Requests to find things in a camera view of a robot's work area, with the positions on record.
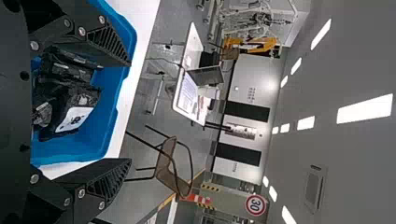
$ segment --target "computer screen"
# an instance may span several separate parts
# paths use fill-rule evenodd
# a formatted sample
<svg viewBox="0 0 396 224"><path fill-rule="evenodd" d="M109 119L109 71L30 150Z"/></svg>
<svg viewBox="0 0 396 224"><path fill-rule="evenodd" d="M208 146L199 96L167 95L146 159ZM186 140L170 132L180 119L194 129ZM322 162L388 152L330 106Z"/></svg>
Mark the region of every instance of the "computer screen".
<svg viewBox="0 0 396 224"><path fill-rule="evenodd" d="M219 65L197 68L187 71L197 86L224 83L221 67Z"/></svg>

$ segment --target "blue bin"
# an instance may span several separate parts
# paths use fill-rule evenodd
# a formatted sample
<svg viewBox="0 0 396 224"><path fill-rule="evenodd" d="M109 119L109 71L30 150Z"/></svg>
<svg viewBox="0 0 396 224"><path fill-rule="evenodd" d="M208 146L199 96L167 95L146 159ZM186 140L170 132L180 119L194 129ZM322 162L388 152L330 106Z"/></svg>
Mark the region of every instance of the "blue bin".
<svg viewBox="0 0 396 224"><path fill-rule="evenodd" d="M89 0L106 15L129 52L134 55L137 35L131 24L119 15L105 0ZM91 84L102 89L101 98L79 132L48 142L39 142L34 134L31 163L35 166L68 161L93 161L103 158L108 150L118 111L117 101L122 81L128 77L129 67L107 67L95 72Z"/></svg>

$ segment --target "white desk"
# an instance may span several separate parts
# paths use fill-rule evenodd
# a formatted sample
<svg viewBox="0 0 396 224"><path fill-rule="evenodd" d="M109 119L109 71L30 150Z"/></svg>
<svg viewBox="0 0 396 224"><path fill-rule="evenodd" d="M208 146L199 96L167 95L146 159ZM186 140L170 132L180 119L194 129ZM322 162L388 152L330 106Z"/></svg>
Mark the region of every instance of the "white desk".
<svg viewBox="0 0 396 224"><path fill-rule="evenodd" d="M137 32L137 44L132 60L129 76L125 78L120 90L120 97L117 102L117 116L114 132L111 137L110 145L105 158L117 158L120 155L120 149L131 113L134 95L136 93L137 83L139 82L142 72L143 63L149 47L152 29L157 16L158 7L161 0L106 0L119 14L132 24ZM41 166L40 170L49 179L65 175L86 166L93 161L88 162L65 162L52 165Z"/></svg>
<svg viewBox="0 0 396 224"><path fill-rule="evenodd" d="M186 44L184 47L181 64L188 71L189 69L194 69L199 67L199 62L201 60L201 54L204 51L204 46L202 45L201 39L198 35L198 31L194 23L190 24L190 29L187 35ZM202 109L198 113L198 117L195 114L187 113L186 111L180 109L177 106L178 98L181 91L181 85L183 83L184 78L184 69L179 69L178 78L177 78L177 87L175 91L175 97L172 101L172 109L177 113L183 115L184 117L191 119L199 123L202 126L205 126L205 120L207 115L207 107L210 105L210 99L200 96L198 101L202 102L199 107Z"/></svg>

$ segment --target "chair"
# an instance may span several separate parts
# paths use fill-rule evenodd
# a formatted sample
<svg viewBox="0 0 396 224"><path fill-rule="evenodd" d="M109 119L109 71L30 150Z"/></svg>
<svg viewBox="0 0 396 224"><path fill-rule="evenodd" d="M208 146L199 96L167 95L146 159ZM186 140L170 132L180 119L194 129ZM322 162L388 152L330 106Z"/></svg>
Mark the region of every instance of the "chair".
<svg viewBox="0 0 396 224"><path fill-rule="evenodd" d="M176 137L170 137L164 133L161 133L154 128L149 127L148 125L145 126L146 128L154 131L157 134L162 135L166 139L159 144L158 146L154 146L151 143L146 142L145 140L133 135L132 133L126 131L125 133L128 136L136 139L137 141L145 144L148 147L158 151L160 154L158 156L157 164L154 167L147 167L147 168L138 168L136 171L146 171L146 170L154 170L152 176L148 177L140 177L140 178L132 178L126 179L124 182L132 182L132 181L139 181L139 180L150 180L156 177L160 182L162 182L166 187L171 189L175 192L179 197L186 198L190 195L192 190L192 180L193 180L193 170L192 170L192 157L190 149L183 143L178 142ZM187 183L185 180L181 179L177 175L177 168L175 160L173 159L173 155L175 152L176 145L179 144L187 149L190 158L190 168L191 168L191 183ZM169 166L172 163L174 172L170 171Z"/></svg>

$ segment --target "speed limit sign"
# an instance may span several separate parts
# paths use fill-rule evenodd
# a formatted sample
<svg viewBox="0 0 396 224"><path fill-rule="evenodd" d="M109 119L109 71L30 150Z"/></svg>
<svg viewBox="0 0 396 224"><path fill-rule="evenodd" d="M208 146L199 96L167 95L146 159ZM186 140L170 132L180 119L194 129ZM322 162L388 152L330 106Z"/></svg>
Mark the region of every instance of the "speed limit sign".
<svg viewBox="0 0 396 224"><path fill-rule="evenodd" d="M260 195L251 195L247 198L245 207L251 215L259 217L267 209L267 201Z"/></svg>

